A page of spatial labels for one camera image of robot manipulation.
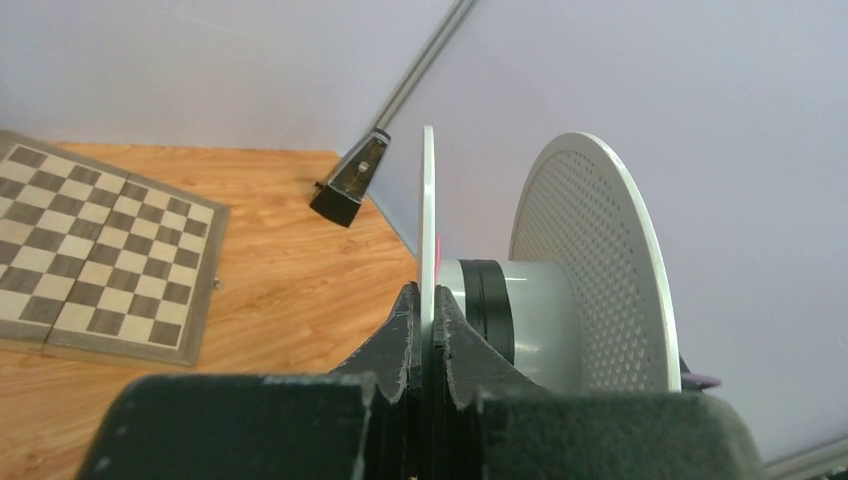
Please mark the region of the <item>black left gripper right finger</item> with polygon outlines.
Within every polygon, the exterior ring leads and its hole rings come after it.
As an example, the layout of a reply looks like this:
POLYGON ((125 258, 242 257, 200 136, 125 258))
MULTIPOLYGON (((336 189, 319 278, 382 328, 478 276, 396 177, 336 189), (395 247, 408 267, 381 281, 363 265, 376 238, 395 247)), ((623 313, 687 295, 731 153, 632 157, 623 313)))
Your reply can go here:
POLYGON ((762 479, 747 427, 700 393, 555 394, 435 293, 434 479, 762 479))

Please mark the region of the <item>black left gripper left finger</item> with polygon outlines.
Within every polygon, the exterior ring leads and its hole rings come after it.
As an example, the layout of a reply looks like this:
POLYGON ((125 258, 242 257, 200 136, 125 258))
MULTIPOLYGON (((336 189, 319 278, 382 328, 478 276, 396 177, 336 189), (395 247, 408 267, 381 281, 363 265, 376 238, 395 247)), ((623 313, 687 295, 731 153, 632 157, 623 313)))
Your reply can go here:
POLYGON ((80 479, 409 479, 419 292, 323 374, 155 374, 105 413, 80 479))

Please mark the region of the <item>white perforated cable spool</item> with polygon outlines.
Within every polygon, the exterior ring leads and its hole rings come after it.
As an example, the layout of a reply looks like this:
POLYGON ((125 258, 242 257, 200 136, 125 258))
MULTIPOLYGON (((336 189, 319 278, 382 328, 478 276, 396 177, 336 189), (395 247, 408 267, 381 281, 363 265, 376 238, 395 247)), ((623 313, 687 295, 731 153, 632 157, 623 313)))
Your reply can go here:
POLYGON ((678 392, 680 355, 659 242, 635 181, 595 135, 568 132, 535 160, 504 261, 443 259, 436 151, 422 132, 419 330, 434 341, 435 293, 534 383, 557 393, 678 392))

